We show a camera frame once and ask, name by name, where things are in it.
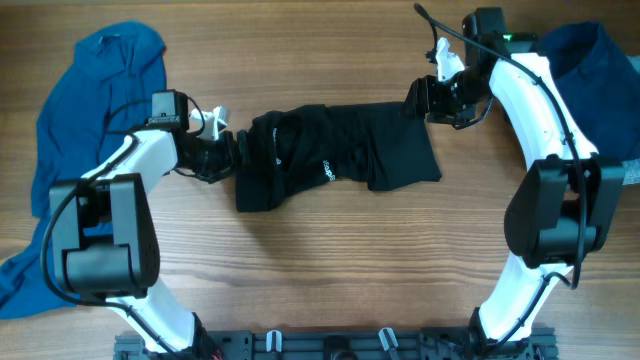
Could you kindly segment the black polo shirt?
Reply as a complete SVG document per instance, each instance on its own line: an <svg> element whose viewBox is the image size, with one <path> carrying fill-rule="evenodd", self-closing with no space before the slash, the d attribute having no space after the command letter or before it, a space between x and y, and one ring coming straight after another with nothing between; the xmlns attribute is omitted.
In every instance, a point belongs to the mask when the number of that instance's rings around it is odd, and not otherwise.
<svg viewBox="0 0 640 360"><path fill-rule="evenodd" d="M384 192L442 177L423 119L398 102L270 111L240 141L249 161L236 171L236 208L245 213L340 178Z"/></svg>

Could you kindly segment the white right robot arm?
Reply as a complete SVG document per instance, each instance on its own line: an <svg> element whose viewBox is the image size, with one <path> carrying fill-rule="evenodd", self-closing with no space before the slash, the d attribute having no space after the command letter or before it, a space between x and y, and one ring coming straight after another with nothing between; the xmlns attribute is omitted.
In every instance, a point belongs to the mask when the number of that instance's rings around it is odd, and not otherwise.
<svg viewBox="0 0 640 360"><path fill-rule="evenodd" d="M607 238L624 169L599 154L574 122L539 38L507 30L498 8L479 8L456 32L430 21L436 71L413 82L409 110L462 130L478 103L499 102L518 139L526 175L504 216L509 255L491 295L463 330L430 329L465 359L543 358L550 333L533 322L557 285L576 289L585 257Z"/></svg>

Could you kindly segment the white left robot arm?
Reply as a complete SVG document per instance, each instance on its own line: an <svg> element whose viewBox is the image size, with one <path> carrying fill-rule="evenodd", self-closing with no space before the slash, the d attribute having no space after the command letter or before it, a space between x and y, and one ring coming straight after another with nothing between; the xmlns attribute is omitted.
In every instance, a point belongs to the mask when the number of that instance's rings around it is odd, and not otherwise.
<svg viewBox="0 0 640 360"><path fill-rule="evenodd" d="M198 316L159 278L160 251L147 196L170 172L207 183L246 162L228 111L204 112L176 90L153 93L151 114L81 178L50 191L54 210L40 266L60 299L119 314L135 335L116 340L117 359L220 359Z"/></svg>

